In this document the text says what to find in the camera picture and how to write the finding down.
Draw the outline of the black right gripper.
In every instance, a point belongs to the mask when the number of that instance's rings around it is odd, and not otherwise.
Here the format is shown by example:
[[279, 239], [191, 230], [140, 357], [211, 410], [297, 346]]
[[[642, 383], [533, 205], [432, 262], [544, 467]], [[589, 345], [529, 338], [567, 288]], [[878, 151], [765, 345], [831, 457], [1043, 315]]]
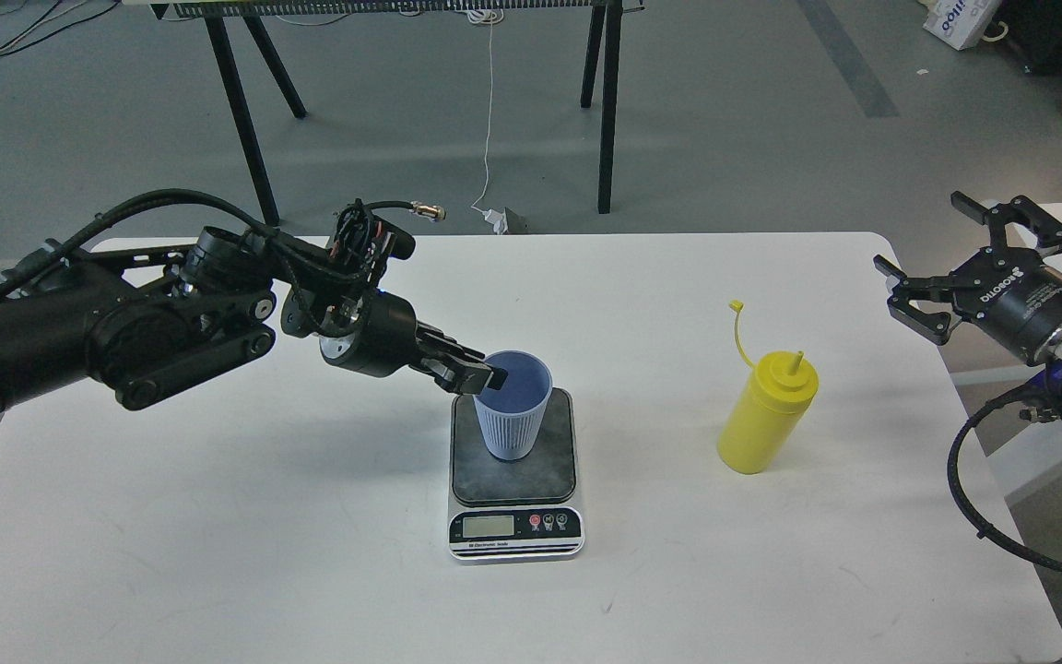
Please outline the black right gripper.
[[[1062, 272], [1045, 262], [1062, 254], [1062, 222], [1027, 195], [986, 206], [952, 192], [950, 206], [986, 227], [989, 244], [948, 276], [912, 278], [874, 256], [888, 279], [889, 314], [936, 346], [967, 321], [1025, 365], [1062, 362]], [[947, 302], [952, 314], [928, 314], [914, 304], [922, 300]]]

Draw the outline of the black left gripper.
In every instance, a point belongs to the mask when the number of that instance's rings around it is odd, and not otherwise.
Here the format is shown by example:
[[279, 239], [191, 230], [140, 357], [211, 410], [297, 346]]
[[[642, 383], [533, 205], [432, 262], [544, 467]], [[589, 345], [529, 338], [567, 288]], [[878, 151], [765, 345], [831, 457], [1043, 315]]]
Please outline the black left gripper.
[[320, 337], [319, 350], [330, 367], [372, 377], [388, 377], [401, 367], [412, 367], [429, 374], [448, 394], [502, 390], [507, 379], [506, 369], [485, 364], [483, 352], [422, 324], [407, 300], [386, 291], [373, 291], [365, 299], [349, 331]]

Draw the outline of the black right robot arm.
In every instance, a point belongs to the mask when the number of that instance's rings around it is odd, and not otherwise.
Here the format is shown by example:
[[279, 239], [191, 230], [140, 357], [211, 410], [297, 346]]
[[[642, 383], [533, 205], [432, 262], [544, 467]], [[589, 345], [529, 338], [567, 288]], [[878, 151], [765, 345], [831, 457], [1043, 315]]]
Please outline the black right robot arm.
[[978, 538], [1024, 562], [1062, 575], [1062, 562], [1038, 554], [987, 521], [961, 483], [962, 443], [991, 413], [1020, 405], [1032, 423], [1062, 423], [1062, 272], [1048, 262], [1062, 254], [1062, 222], [1027, 195], [988, 207], [962, 192], [950, 205], [987, 229], [987, 245], [944, 276], [911, 277], [881, 255], [876, 270], [888, 279], [889, 314], [931, 341], [949, 343], [950, 333], [967, 323], [1037, 374], [986, 401], [953, 440], [947, 457], [950, 497]]

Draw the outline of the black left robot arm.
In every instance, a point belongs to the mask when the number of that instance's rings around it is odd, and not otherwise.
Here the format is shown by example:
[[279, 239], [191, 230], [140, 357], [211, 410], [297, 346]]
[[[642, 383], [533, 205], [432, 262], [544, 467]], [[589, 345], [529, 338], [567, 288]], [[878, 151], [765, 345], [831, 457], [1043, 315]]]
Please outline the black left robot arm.
[[[193, 243], [90, 252], [89, 240], [136, 214], [212, 208], [244, 232], [207, 227]], [[329, 365], [387, 377], [400, 367], [448, 394], [502, 388], [507, 371], [380, 289], [387, 262], [416, 249], [381, 218], [401, 209], [443, 219], [419, 202], [357, 200], [315, 245], [257, 221], [232, 203], [188, 189], [132, 197], [64, 243], [48, 241], [0, 282], [0, 413], [91, 378], [127, 410], [143, 410], [266, 357], [277, 340], [316, 336]]]

